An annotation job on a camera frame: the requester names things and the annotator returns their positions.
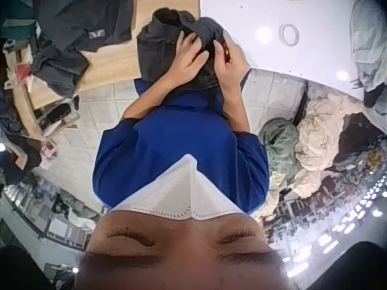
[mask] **green cloth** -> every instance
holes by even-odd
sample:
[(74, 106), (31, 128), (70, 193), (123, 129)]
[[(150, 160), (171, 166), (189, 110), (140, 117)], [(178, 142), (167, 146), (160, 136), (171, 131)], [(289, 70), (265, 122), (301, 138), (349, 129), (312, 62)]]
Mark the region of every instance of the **green cloth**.
[(263, 126), (258, 138), (266, 148), (270, 174), (288, 175), (293, 171), (296, 165), (294, 147), (298, 137), (296, 126), (284, 118), (272, 119)]
[(36, 18), (32, 0), (0, 0), (0, 36), (17, 42), (34, 33)]

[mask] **wooden table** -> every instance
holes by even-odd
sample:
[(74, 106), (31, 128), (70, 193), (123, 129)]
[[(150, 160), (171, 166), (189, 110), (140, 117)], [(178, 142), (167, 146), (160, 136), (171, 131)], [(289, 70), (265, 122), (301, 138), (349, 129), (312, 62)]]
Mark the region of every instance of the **wooden table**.
[[(195, 17), (200, 14), (199, 0), (134, 0), (132, 40), (124, 44), (100, 48), (96, 53), (83, 52), (89, 60), (90, 66), (77, 92), (141, 77), (136, 37), (141, 29), (150, 22), (153, 12), (163, 7), (187, 10)], [(33, 110), (52, 104), (60, 100), (61, 97), (36, 77), (33, 79), (31, 92), (27, 92), (25, 86), (19, 86), (13, 90), (13, 96), (15, 106), (29, 137), (45, 141), (47, 138), (42, 135)]]

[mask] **white face mask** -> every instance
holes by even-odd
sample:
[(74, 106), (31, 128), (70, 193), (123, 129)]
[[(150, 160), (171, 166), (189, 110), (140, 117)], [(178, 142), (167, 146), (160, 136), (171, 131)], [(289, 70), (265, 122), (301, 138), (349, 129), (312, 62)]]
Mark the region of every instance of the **white face mask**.
[(243, 213), (197, 170), (197, 161), (192, 155), (182, 157), (154, 182), (126, 198), (114, 210), (198, 221)]

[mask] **beige cloth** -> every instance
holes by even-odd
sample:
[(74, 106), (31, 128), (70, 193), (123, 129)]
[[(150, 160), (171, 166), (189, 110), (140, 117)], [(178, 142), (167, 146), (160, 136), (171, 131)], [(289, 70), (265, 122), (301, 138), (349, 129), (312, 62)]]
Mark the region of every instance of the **beige cloth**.
[(321, 170), (308, 171), (302, 169), (294, 177), (295, 182), (290, 186), (293, 191), (301, 198), (308, 198), (316, 192), (322, 181)]
[(285, 175), (283, 173), (272, 173), (265, 204), (257, 212), (252, 214), (254, 219), (258, 220), (261, 217), (273, 214), (279, 202), (279, 192), (282, 189), (281, 185), (284, 182), (284, 179)]
[(339, 153), (339, 137), (344, 116), (361, 112), (362, 103), (356, 99), (328, 94), (327, 98), (312, 100), (305, 118), (298, 126), (299, 142), (296, 158), (308, 171), (332, 166)]

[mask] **hand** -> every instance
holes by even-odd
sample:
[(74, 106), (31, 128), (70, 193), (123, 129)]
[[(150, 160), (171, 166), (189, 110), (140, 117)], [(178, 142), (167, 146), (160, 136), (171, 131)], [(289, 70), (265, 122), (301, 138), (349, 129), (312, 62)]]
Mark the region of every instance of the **hand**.
[(201, 40), (195, 33), (191, 33), (186, 38), (183, 32), (180, 33), (174, 62), (164, 76), (173, 88), (188, 83), (197, 76), (209, 57), (208, 51), (203, 51), (198, 55), (201, 49)]
[(224, 32), (224, 40), (230, 55), (230, 62), (226, 62), (223, 46), (214, 41), (215, 46), (215, 73), (225, 97), (234, 92), (241, 92), (241, 82), (250, 69), (242, 48), (234, 43), (229, 34)]

